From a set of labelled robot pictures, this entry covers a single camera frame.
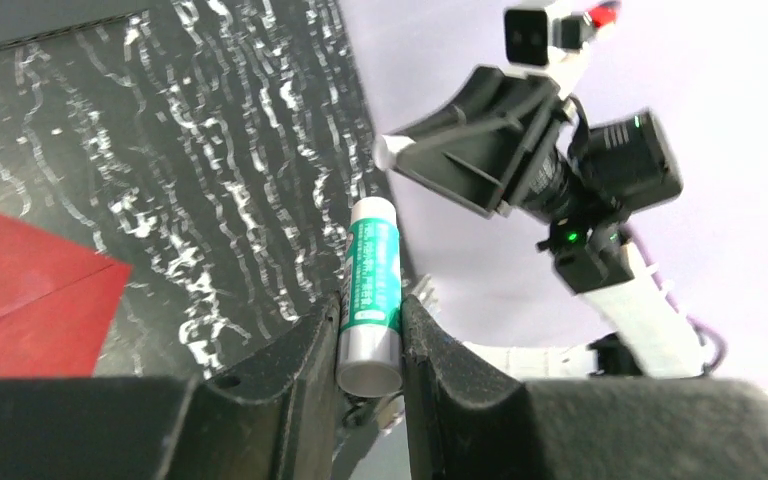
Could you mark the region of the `white glue stick cap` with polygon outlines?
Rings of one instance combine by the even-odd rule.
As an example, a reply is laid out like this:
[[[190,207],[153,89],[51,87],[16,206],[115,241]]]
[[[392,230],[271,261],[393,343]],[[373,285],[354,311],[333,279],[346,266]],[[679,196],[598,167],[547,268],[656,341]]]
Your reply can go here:
[[[374,165],[382,171],[393,169],[399,154],[415,141],[404,135],[377,135],[372,146]]]

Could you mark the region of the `red paper envelope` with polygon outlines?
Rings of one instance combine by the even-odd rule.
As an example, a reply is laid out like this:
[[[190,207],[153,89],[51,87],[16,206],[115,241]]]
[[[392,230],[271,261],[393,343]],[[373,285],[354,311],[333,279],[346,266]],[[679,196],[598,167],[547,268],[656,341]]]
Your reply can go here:
[[[130,272],[0,213],[0,378],[92,375]]]

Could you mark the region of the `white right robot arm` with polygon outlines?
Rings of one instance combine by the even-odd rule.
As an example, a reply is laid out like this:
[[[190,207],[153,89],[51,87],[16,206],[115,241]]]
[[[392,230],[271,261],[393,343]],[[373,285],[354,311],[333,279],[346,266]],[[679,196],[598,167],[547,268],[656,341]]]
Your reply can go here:
[[[579,68],[476,67],[439,110],[378,136],[375,164],[485,217],[521,210],[548,227],[537,249],[612,328],[581,347],[480,347],[524,360],[523,378],[693,378],[708,373],[698,328],[669,299],[628,227],[677,198],[680,170],[649,110],[592,126]]]

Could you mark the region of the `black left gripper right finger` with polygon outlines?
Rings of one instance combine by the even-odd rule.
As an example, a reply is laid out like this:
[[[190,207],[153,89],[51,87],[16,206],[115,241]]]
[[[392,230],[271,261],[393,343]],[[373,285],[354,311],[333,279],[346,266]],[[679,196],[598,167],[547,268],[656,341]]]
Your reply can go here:
[[[768,479],[768,397],[733,380],[522,383],[402,304],[416,479]]]

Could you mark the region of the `white green glue stick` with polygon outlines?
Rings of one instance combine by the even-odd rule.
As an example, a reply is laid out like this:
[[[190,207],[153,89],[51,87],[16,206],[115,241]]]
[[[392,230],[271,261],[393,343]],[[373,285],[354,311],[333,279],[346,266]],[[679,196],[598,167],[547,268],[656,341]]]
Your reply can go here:
[[[336,381],[345,393],[380,398],[401,389],[401,302],[395,207],[363,198],[352,207],[341,283]]]

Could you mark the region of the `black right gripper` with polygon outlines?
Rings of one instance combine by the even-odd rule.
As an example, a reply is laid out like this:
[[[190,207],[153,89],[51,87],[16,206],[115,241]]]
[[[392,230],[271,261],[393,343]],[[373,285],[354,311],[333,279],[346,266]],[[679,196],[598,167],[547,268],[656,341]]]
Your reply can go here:
[[[394,171],[483,217],[614,223],[669,202],[683,180],[650,109],[592,126],[554,81],[475,68],[439,110],[383,136]]]

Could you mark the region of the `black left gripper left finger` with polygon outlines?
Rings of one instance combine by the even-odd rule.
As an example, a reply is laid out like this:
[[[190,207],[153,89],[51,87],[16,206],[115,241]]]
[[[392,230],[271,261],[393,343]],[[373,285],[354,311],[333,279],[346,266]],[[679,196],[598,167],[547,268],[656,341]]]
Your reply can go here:
[[[327,479],[339,310],[209,380],[0,380],[0,479]]]

